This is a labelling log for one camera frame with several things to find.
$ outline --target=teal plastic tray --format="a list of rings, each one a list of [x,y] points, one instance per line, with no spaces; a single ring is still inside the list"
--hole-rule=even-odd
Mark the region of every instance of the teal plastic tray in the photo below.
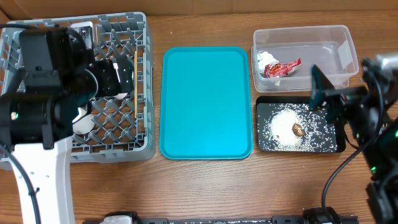
[[[250,155],[250,78],[243,49],[177,47],[166,52],[159,146],[169,159]]]

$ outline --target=gray dish rack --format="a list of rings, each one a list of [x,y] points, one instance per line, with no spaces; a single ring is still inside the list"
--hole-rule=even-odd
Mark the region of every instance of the gray dish rack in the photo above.
[[[96,60],[115,59],[127,55],[134,60],[137,51],[137,105],[134,91],[123,100],[113,97],[91,101],[95,126],[88,134],[74,134],[71,162],[126,162],[150,159],[155,154],[155,110],[152,97],[154,52],[152,32],[142,12],[126,12],[94,16],[65,17],[14,21],[37,27],[70,26],[91,21],[100,33],[100,46],[94,50]],[[11,77],[22,67],[18,36],[22,29],[2,30],[0,40],[1,94],[7,90]],[[0,154],[0,168],[10,169],[8,158]]]

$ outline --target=red candy wrapper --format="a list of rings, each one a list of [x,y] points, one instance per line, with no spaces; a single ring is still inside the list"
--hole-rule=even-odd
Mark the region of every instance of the red candy wrapper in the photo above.
[[[300,65],[301,65],[301,58],[295,60],[294,62],[290,62],[288,64],[270,63],[270,64],[266,65],[264,74],[268,78],[284,77],[284,76],[292,73]]]

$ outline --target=wooden table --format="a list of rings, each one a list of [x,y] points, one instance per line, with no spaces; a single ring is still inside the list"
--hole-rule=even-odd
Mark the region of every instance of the wooden table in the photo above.
[[[154,35],[153,91],[157,140],[162,59],[172,47],[233,45],[242,47],[250,55],[253,33],[257,29],[344,24],[351,32],[358,58],[398,50],[398,11],[286,12],[148,19]],[[362,85],[361,74],[350,79],[351,86]],[[254,122],[255,101],[260,95],[251,81]],[[397,107],[391,109],[391,115],[398,115]],[[86,218],[101,218],[118,210],[135,210],[144,218],[172,219],[300,215],[303,208],[320,206],[326,180],[353,150],[347,147],[341,154],[263,153],[254,146],[252,154],[240,161],[171,161],[161,155],[157,146],[156,155],[149,161],[72,164],[75,216],[81,223]],[[0,223],[22,223],[14,175],[0,170],[0,177]],[[327,205],[341,215],[359,216],[361,223],[374,223],[366,203],[365,187],[369,178],[370,171],[363,156],[359,155],[331,185]]]

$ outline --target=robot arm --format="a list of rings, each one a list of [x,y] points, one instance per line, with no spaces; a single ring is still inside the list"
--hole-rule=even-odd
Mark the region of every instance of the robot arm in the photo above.
[[[73,119],[93,97],[132,92],[133,68],[123,56],[96,61],[92,42],[71,28],[24,28],[19,35],[24,68],[0,97],[0,143],[14,149],[6,154],[22,167],[12,160],[24,223],[73,224]],[[21,81],[24,92],[17,91]]]
[[[353,155],[363,152],[372,172],[366,191],[373,216],[377,223],[398,223],[398,119],[392,122],[386,113],[398,99],[398,54],[378,55],[376,60],[365,58],[362,66],[368,88],[344,90],[334,89],[314,66],[310,107],[316,110],[324,105],[329,123],[350,125],[359,146]],[[339,222],[325,210],[323,207],[312,213],[312,217],[318,217],[314,220],[328,217],[333,223]]]

